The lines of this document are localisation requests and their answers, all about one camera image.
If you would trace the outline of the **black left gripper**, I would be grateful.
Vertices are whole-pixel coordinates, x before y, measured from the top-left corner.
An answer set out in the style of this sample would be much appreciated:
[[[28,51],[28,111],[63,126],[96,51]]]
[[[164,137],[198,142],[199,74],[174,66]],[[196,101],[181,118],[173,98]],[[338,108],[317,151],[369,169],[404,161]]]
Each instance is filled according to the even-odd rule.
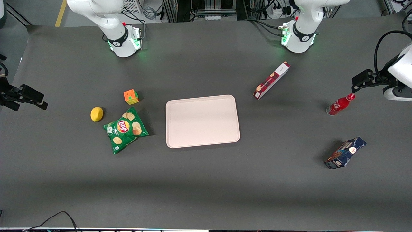
[[[374,73],[370,69],[366,69],[352,79],[351,92],[356,93],[362,88],[372,88],[375,86],[385,85],[390,87],[397,87],[397,79],[389,72]]]

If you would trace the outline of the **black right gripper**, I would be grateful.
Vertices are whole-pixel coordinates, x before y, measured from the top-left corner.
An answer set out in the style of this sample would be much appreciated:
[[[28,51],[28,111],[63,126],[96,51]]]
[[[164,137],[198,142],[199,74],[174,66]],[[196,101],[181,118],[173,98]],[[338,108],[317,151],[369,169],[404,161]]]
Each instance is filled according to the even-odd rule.
[[[10,85],[6,76],[0,78],[0,105],[11,110],[18,111],[20,105],[14,101],[9,101],[7,98],[22,100],[23,103],[28,103],[46,110],[48,104],[43,100],[44,94],[31,88],[28,85],[15,87]]]

